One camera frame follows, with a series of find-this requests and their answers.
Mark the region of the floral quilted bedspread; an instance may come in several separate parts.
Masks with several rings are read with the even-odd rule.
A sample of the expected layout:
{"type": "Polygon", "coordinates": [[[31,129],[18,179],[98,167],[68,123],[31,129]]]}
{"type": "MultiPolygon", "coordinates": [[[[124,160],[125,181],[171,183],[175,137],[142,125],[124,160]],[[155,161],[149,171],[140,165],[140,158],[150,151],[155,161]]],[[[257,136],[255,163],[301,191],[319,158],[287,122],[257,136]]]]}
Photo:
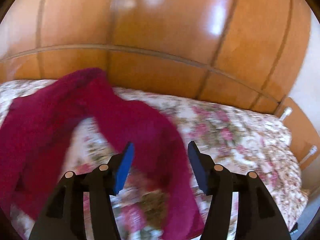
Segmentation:
{"type": "MultiPolygon", "coordinates": [[[[1,85],[1,124],[12,100],[28,96],[55,80],[16,80],[1,85]]],[[[195,141],[202,153],[229,171],[246,175],[255,171],[264,182],[289,229],[293,228],[308,202],[302,189],[301,170],[290,151],[291,133],[274,115],[200,102],[176,96],[157,95],[115,88],[125,100],[140,100],[158,109],[176,124],[185,145],[195,141]]],[[[61,175],[92,171],[115,154],[99,133],[94,119],[85,119],[72,135],[61,175]]],[[[161,239],[165,194],[138,171],[128,175],[125,188],[111,197],[121,239],[161,239]]],[[[11,206],[11,223],[28,239],[34,221],[11,206]]]]}

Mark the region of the dark red knit garment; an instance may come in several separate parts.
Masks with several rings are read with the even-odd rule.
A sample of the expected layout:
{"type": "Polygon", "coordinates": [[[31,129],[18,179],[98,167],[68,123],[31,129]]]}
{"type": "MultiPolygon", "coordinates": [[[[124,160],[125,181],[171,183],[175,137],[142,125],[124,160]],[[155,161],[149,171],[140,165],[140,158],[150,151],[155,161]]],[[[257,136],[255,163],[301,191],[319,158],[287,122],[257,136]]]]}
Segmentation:
{"type": "Polygon", "coordinates": [[[117,151],[134,144],[133,167],[168,194],[163,239],[191,239],[204,223],[175,125],[141,101],[118,97],[99,68],[73,72],[12,101],[1,125],[1,209],[37,218],[57,184],[73,129],[93,117],[117,151]]]}

